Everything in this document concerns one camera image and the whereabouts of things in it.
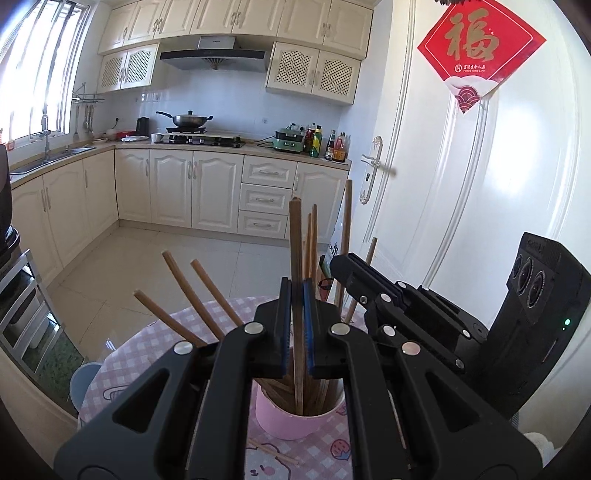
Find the green bottle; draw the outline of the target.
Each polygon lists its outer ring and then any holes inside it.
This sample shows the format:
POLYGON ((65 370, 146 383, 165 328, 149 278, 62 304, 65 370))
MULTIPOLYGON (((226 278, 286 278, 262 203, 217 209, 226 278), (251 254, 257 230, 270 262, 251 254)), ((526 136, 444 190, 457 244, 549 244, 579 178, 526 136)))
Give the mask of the green bottle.
POLYGON ((318 158, 322 149, 322 126, 318 125, 315 127, 314 136, 312 136, 311 142, 311 157, 318 158))

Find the dark rice cooker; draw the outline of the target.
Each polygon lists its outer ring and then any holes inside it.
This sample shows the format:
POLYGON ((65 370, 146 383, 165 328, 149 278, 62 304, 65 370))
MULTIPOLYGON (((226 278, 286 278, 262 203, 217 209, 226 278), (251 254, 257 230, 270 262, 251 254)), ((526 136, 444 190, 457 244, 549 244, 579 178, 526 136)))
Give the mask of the dark rice cooker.
POLYGON ((4 266, 19 245, 18 231, 12 226, 12 191, 7 149, 0 145, 0 264, 4 266))

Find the pink cylindrical utensil cup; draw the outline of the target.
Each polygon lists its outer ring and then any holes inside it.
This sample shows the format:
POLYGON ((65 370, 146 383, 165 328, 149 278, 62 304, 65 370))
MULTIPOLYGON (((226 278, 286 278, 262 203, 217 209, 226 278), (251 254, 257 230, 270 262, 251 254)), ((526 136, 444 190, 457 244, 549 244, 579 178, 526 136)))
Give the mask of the pink cylindrical utensil cup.
POLYGON ((256 403, 254 403, 254 417, 264 432, 280 440, 300 440, 322 427, 328 425, 329 420, 338 416, 338 411, 345 408, 345 392, 342 381, 337 387, 337 399, 332 401, 331 408, 325 413, 315 416, 298 416, 277 407, 262 387, 256 387, 256 403))

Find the pink checkered tablecloth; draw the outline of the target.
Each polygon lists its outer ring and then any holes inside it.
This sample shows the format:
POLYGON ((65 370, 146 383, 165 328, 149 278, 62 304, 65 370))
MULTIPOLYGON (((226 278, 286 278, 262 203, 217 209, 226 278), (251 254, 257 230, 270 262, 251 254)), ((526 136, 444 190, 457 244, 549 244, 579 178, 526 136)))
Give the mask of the pink checkered tablecloth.
MULTIPOLYGON (((242 479, 252 381, 255 320, 221 342, 183 351, 175 344, 60 451, 56 471, 70 479, 242 479)), ((335 323, 345 366, 353 474, 375 479, 370 414, 382 394, 363 368, 380 370, 363 331, 335 323)))

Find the white door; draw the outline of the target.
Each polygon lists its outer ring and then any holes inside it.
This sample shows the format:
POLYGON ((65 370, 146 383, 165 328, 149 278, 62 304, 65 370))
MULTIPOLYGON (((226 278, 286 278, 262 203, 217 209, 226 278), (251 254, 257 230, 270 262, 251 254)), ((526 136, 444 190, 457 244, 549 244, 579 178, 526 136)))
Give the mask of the white door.
POLYGON ((420 53, 444 13, 434 1, 374 11, 356 120, 384 142, 374 187, 353 219, 355 251, 491 325, 522 235, 590 261, 590 54, 553 1, 509 8, 540 47, 468 111, 420 53))

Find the range hood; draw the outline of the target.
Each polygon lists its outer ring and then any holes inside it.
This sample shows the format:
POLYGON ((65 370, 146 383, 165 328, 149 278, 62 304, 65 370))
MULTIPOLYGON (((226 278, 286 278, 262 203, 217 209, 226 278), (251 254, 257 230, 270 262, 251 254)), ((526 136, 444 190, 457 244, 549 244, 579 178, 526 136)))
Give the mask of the range hood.
POLYGON ((269 57, 266 50, 242 48, 232 36, 205 36, 199 38, 195 48, 163 51, 159 59, 181 71, 266 73, 269 57))

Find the green toaster appliance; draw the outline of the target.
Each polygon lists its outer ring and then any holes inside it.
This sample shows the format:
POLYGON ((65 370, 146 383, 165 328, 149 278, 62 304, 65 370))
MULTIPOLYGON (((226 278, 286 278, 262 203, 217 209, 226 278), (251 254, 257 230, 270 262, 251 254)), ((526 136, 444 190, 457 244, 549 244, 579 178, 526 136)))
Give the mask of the green toaster appliance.
POLYGON ((293 123, 276 130, 273 136, 273 149, 297 154, 303 152, 304 128, 293 123))

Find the gas stove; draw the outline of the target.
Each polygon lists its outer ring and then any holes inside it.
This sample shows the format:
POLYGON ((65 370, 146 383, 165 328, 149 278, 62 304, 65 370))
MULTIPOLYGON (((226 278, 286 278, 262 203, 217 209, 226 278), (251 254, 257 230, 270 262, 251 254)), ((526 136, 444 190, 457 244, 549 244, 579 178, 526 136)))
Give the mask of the gas stove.
POLYGON ((152 135, 153 144, 197 145, 208 147, 242 148, 245 141, 238 136, 206 133, 167 132, 152 135))

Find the light blue stool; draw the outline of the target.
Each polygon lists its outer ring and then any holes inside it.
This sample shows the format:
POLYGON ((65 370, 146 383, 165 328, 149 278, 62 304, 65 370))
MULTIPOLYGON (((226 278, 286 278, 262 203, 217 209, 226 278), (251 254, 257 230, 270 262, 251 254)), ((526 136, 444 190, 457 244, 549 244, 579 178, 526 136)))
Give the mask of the light blue stool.
POLYGON ((80 412, 86 392, 101 367, 99 362, 88 362, 73 373, 69 382, 69 396, 77 412, 80 412))

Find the upper kitchen cabinets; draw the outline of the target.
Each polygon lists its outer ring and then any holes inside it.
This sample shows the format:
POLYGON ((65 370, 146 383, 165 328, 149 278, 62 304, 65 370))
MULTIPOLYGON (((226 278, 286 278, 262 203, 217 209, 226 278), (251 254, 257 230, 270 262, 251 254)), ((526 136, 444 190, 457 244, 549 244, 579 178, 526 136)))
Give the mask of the upper kitchen cabinets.
POLYGON ((351 105, 373 14, 356 1, 130 1, 109 14, 97 90, 149 86, 161 52, 232 36, 270 53, 266 89, 351 105))

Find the black wok on stove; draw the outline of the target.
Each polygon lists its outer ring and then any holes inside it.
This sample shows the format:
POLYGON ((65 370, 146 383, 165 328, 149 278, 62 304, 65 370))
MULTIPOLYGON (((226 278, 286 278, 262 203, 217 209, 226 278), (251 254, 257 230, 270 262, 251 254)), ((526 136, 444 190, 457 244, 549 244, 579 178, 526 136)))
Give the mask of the black wok on stove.
POLYGON ((204 127, 205 123, 211 121, 212 119, 212 116, 205 117, 194 115, 192 111, 188 111, 186 114, 179 115, 172 115, 162 111, 157 111, 156 114, 171 119, 176 127, 186 129, 198 129, 204 127))

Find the lower kitchen cabinets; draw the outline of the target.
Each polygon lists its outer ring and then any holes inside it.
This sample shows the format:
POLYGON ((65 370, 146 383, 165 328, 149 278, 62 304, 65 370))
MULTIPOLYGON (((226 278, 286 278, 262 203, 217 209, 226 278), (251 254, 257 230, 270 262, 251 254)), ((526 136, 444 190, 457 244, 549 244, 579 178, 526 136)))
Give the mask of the lower kitchen cabinets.
POLYGON ((45 283, 118 221, 283 240, 297 197, 328 243, 348 174, 348 164, 253 151, 73 149, 13 171, 13 224, 45 283))

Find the black kettle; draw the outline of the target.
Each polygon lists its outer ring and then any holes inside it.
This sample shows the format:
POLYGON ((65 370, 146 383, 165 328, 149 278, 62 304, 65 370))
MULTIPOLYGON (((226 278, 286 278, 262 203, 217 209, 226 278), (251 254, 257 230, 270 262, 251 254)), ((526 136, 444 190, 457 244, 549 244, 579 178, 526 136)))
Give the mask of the black kettle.
POLYGON ((145 116, 138 117, 136 120, 135 132, 138 136, 148 137, 150 135, 150 119, 145 116))

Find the kitchen window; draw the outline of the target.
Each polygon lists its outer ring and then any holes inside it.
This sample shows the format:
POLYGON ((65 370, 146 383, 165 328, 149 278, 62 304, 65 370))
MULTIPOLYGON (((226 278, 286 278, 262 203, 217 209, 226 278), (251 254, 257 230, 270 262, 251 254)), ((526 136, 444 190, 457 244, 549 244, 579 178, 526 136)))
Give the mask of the kitchen window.
POLYGON ((34 1, 1 36, 1 141, 69 131, 73 83, 92 13, 76 1, 34 1))

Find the red fu door decoration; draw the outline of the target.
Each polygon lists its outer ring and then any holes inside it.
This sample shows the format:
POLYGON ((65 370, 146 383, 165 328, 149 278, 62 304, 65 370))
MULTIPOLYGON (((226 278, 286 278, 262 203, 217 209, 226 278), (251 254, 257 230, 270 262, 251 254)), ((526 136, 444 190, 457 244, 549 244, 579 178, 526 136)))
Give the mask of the red fu door decoration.
POLYGON ((469 111, 529 59, 546 39, 498 1, 452 2, 418 46, 469 111))

